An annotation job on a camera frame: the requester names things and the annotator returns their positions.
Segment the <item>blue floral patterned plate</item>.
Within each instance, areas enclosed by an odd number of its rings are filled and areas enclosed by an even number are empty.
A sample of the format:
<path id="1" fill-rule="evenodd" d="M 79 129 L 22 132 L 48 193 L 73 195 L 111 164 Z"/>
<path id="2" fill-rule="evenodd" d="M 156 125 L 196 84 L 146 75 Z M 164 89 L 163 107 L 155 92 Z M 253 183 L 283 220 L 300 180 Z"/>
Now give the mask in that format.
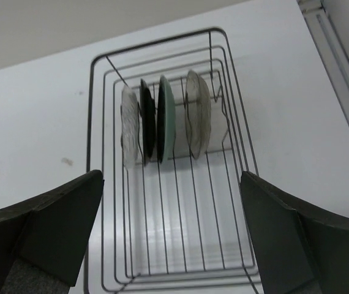
<path id="1" fill-rule="evenodd" d="M 175 136 L 175 98 L 167 78 L 161 75 L 157 107 L 157 156 L 160 164 L 172 155 Z"/>

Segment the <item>black round plate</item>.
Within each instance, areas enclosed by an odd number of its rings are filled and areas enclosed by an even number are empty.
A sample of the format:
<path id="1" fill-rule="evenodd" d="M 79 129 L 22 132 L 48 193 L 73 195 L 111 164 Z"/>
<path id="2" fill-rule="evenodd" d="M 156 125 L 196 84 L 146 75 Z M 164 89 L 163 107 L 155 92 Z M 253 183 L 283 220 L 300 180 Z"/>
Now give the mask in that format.
<path id="1" fill-rule="evenodd" d="M 146 166 L 154 151 L 156 143 L 155 103 L 147 83 L 140 80 L 140 107 L 143 129 L 143 165 Z"/>

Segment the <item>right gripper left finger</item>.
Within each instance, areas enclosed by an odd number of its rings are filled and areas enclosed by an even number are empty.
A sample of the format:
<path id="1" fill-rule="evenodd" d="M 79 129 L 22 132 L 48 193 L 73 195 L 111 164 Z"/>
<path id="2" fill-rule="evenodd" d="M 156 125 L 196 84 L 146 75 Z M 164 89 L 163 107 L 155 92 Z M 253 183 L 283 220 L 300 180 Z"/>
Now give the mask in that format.
<path id="1" fill-rule="evenodd" d="M 104 186 L 100 170 L 0 209 L 0 293 L 75 286 Z"/>

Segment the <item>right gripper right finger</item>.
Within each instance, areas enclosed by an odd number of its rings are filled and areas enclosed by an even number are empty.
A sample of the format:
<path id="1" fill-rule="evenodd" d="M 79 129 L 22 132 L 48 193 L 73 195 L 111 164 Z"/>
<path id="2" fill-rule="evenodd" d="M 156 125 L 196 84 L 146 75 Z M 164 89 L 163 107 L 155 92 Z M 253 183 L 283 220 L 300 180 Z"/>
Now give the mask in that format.
<path id="1" fill-rule="evenodd" d="M 265 293 L 349 293 L 349 218 L 249 171 L 240 190 Z"/>

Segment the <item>smoky square glass plate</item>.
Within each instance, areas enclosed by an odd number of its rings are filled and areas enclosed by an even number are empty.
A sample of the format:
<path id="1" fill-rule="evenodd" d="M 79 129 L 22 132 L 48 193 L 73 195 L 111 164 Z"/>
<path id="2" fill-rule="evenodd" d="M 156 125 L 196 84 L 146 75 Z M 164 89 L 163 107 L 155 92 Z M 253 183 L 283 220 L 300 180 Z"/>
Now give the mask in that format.
<path id="1" fill-rule="evenodd" d="M 194 70 L 187 74 L 185 106 L 187 143 L 192 157 L 199 159 L 211 136 L 211 98 L 206 81 Z"/>

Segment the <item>clear textured glass plate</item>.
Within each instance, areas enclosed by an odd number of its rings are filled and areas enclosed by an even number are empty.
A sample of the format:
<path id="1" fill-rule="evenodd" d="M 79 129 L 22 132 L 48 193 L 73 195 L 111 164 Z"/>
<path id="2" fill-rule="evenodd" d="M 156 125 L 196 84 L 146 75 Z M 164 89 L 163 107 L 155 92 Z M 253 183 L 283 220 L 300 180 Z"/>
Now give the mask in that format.
<path id="1" fill-rule="evenodd" d="M 139 117 L 138 101 L 135 92 L 124 85 L 121 93 L 121 144 L 124 167 L 134 168 L 138 159 Z"/>

